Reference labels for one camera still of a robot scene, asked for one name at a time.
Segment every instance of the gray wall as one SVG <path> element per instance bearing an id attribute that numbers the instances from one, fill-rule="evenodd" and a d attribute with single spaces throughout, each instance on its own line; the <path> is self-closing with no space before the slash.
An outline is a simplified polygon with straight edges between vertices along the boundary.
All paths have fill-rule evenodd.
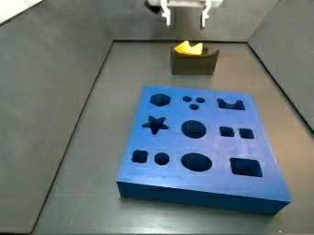
<path id="1" fill-rule="evenodd" d="M 280 0 L 248 45 L 314 129 L 314 1 Z"/>
<path id="2" fill-rule="evenodd" d="M 200 10 L 177 8 L 172 26 L 150 13 L 144 0 L 93 0 L 113 39 L 193 39 L 247 42 L 277 0 L 224 0 L 200 30 Z"/>
<path id="3" fill-rule="evenodd" d="M 112 40 L 92 0 L 0 27 L 0 232 L 29 232 Z"/>

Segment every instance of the yellow object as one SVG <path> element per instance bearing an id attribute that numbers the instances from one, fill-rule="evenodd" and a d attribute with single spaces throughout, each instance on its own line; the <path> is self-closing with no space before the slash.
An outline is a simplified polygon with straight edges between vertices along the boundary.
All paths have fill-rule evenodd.
<path id="1" fill-rule="evenodd" d="M 185 55 L 201 55 L 201 43 L 199 43 L 193 47 L 191 47 L 188 41 L 185 40 L 173 49 L 179 53 L 185 54 Z"/>

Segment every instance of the shape sorter board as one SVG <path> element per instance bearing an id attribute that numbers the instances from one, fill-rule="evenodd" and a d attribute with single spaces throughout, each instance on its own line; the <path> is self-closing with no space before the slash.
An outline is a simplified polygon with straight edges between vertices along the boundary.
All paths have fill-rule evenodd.
<path id="1" fill-rule="evenodd" d="M 248 94 L 145 86 L 121 196 L 275 215 L 291 196 Z"/>

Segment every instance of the gray floor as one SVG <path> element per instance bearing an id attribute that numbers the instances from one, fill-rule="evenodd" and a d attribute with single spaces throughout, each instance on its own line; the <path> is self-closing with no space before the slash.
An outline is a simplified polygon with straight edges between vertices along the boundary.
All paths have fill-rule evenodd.
<path id="1" fill-rule="evenodd" d="M 171 76 L 168 42 L 114 42 L 34 233 L 312 233 L 314 138 L 245 44 L 220 49 L 213 76 Z M 252 94 L 292 203 L 273 216 L 122 199 L 114 176 L 145 84 Z"/>

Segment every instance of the small bin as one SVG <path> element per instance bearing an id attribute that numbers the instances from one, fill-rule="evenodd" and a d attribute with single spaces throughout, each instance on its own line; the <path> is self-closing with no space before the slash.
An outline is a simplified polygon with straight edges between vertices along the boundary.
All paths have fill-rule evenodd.
<path id="1" fill-rule="evenodd" d="M 172 50 L 172 75 L 212 75 L 216 68 L 219 50 L 208 54 L 208 48 L 201 49 L 201 55 L 185 55 Z"/>

